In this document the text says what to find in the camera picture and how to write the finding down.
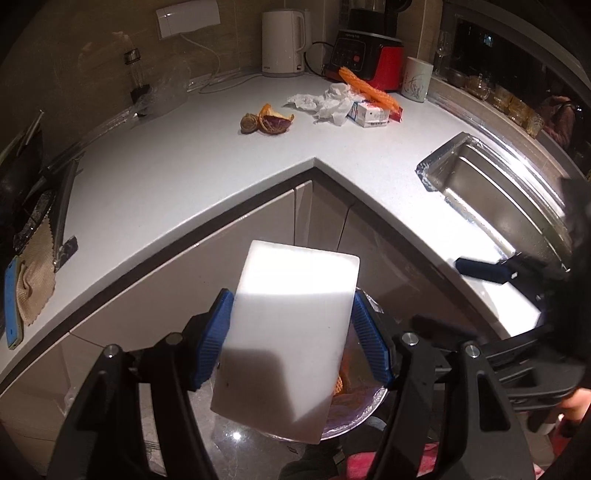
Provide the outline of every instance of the glass cup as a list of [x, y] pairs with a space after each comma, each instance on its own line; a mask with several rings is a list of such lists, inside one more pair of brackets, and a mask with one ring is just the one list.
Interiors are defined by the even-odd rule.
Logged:
[[442, 76], [441, 64], [443, 59], [452, 54], [453, 50], [453, 38], [452, 34], [441, 30], [437, 39], [437, 55], [438, 59], [436, 62], [435, 75], [438, 77]]
[[514, 96], [509, 103], [507, 116], [517, 125], [521, 126], [527, 119], [528, 113], [529, 107], [516, 96]]
[[540, 130], [544, 128], [544, 119], [540, 117], [533, 110], [530, 112], [527, 120], [525, 121], [525, 131], [529, 136], [535, 138], [540, 133]]
[[513, 94], [509, 90], [504, 89], [501, 85], [497, 85], [495, 93], [492, 96], [492, 104], [498, 111], [507, 113], [512, 98]]

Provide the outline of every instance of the crumpled tissue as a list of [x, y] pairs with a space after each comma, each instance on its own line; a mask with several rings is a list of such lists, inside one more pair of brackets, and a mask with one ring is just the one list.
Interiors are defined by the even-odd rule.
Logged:
[[293, 103], [300, 110], [314, 112], [318, 120], [332, 120], [335, 125], [341, 126], [353, 104], [362, 100], [365, 97], [351, 90], [351, 85], [333, 83], [324, 95], [299, 93], [289, 97], [287, 103]]

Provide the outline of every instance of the smartphone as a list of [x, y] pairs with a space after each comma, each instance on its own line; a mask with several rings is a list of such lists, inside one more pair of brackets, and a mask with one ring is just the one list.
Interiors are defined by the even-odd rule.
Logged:
[[17, 281], [21, 259], [14, 257], [4, 272], [4, 318], [6, 340], [10, 350], [22, 342], [22, 319], [17, 306]]

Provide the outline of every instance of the white kettle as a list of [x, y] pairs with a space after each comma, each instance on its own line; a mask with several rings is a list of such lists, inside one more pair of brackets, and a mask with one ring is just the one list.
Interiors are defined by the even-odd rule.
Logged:
[[287, 8], [263, 13], [263, 75], [293, 77], [304, 73], [304, 51], [311, 42], [311, 35], [306, 34], [311, 27], [309, 11], [305, 13]]

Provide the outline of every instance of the cable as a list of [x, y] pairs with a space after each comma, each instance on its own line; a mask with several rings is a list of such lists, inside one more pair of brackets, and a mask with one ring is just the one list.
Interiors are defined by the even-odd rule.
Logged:
[[[313, 41], [312, 45], [316, 45], [317, 43], [323, 44], [323, 45], [328, 45], [329, 47], [334, 48], [335, 46], [333, 44], [330, 44], [328, 42], [325, 41]], [[312, 73], [314, 73], [315, 75], [318, 75], [319, 77], [323, 77], [324, 75], [322, 75], [321, 73], [315, 72], [312, 67], [310, 67], [310, 64], [308, 63], [308, 58], [306, 57], [306, 53], [307, 50], [304, 52], [304, 63], [306, 64], [306, 66], [308, 67], [308, 70], [310, 70]]]
[[230, 86], [228, 86], [228, 87], [224, 87], [224, 88], [218, 88], [218, 89], [216, 89], [216, 90], [210, 90], [209, 92], [204, 92], [204, 91], [203, 91], [203, 89], [204, 89], [204, 88], [207, 86], [207, 85], [204, 85], [204, 86], [202, 86], [202, 87], [199, 89], [199, 93], [201, 93], [202, 95], [206, 95], [206, 94], [208, 94], [208, 93], [217, 93], [217, 92], [223, 92], [224, 90], [229, 90], [230, 88], [234, 88], [234, 87], [237, 87], [238, 85], [242, 85], [243, 83], [246, 83], [247, 81], [249, 81], [249, 80], [252, 80], [253, 78], [256, 78], [256, 77], [262, 77], [262, 73], [255, 73], [254, 75], [251, 75], [251, 76], [249, 76], [248, 78], [246, 78], [246, 79], [244, 79], [244, 80], [241, 80], [241, 81], [240, 81], [240, 82], [238, 82], [238, 83], [234, 83], [233, 85], [230, 85]]
[[203, 90], [206, 86], [209, 86], [211, 84], [212, 80], [217, 76], [217, 74], [220, 73], [220, 68], [222, 67], [222, 59], [220, 58], [220, 55], [218, 55], [216, 51], [213, 51], [211, 48], [206, 47], [205, 45], [201, 45], [200, 43], [197, 43], [196, 41], [193, 41], [190, 38], [185, 37], [184, 34], [182, 34], [182, 33], [181, 33], [181, 38], [184, 39], [184, 40], [186, 40], [186, 41], [188, 41], [189, 43], [192, 43], [195, 46], [201, 47], [204, 50], [207, 50], [207, 51], [213, 53], [216, 56], [216, 58], [217, 58], [217, 69], [216, 69], [216, 73], [214, 73], [213, 75], [211, 75], [209, 77], [209, 80], [207, 81], [207, 83], [205, 85], [203, 85], [199, 89], [199, 92], [201, 92], [201, 90]]

